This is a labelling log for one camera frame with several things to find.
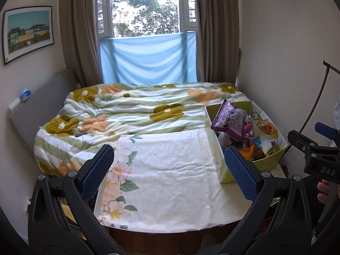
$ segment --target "brown curtain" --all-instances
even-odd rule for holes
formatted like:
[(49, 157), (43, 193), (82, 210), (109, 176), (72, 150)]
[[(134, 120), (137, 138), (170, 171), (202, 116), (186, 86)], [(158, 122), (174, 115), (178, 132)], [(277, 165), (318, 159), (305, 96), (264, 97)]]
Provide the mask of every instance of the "brown curtain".
[(98, 45), (97, 0), (59, 0), (66, 67), (82, 87), (103, 83)]
[(198, 81), (235, 84), (239, 66), (238, 0), (196, 0)]

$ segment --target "green striped blanket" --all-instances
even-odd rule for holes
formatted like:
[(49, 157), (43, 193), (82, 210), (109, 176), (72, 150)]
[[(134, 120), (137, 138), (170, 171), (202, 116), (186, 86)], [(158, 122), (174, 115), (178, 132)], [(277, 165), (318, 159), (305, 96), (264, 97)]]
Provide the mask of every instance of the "green striped blanket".
[(136, 86), (103, 84), (71, 92), (57, 117), (35, 137), (34, 154), (45, 173), (78, 170), (103, 144), (121, 135), (204, 128), (204, 106), (245, 101), (233, 84), (195, 82)]

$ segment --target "wall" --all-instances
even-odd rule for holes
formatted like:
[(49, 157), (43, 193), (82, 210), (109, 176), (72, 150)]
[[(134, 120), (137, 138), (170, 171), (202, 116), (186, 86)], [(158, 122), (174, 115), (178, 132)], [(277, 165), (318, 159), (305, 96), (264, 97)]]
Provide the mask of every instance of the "wall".
[(53, 7), (55, 44), (24, 55), (6, 66), (2, 56), (0, 59), (0, 206), (24, 238), (27, 237), (28, 219), (24, 206), (32, 195), (40, 171), (10, 127), (8, 105), (25, 88), (35, 90), (66, 68), (59, 33), (58, 0), (8, 0), (0, 13), (1, 20), (4, 10), (25, 6)]
[[(333, 0), (240, 0), (242, 59), (237, 85), (287, 136), (307, 118), (325, 74), (323, 60), (340, 69), (340, 11)], [(334, 126), (340, 76), (330, 71), (303, 133), (319, 145), (320, 121)], [(303, 173), (304, 155), (292, 147), (282, 158), (290, 174)]]

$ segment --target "light blue fabric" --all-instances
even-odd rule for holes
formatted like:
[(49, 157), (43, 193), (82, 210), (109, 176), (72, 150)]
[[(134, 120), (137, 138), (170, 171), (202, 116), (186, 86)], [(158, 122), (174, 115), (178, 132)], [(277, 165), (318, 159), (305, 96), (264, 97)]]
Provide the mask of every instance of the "light blue fabric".
[(101, 39), (104, 83), (196, 82), (196, 33)]

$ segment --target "curtain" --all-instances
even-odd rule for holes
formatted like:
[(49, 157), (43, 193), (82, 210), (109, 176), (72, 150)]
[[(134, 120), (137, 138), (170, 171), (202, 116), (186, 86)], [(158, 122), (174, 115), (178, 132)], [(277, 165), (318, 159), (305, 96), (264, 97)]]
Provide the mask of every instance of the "curtain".
[(59, 0), (65, 64), (82, 87), (103, 83), (98, 42), (97, 0)]
[(238, 0), (196, 0), (197, 80), (235, 84), (240, 56)]
[(196, 82), (196, 34), (100, 40), (105, 83), (164, 85)]

